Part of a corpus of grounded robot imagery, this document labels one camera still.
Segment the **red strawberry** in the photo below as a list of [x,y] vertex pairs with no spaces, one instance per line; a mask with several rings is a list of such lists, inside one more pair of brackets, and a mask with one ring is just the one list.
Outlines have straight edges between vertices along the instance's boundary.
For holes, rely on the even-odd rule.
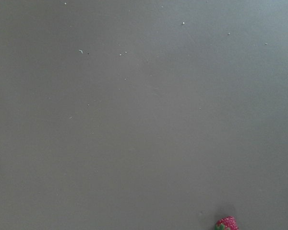
[[228,216],[217,221],[214,227],[215,230],[239,230],[236,219],[233,216]]

